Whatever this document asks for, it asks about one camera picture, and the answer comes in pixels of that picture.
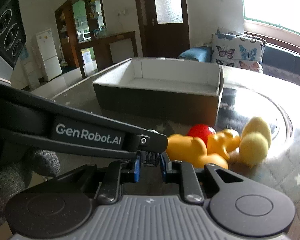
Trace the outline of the grey knitted gloved hand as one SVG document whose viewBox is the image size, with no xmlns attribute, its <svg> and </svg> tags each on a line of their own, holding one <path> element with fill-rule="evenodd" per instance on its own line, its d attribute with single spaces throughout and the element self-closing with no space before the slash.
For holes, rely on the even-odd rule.
<svg viewBox="0 0 300 240">
<path fill-rule="evenodd" d="M 0 168 L 0 227 L 6 222 L 4 211 L 7 202 L 29 187 L 34 172 L 45 177 L 56 177 L 60 172 L 57 154 L 35 150 L 25 154 L 21 161 Z"/>
</svg>

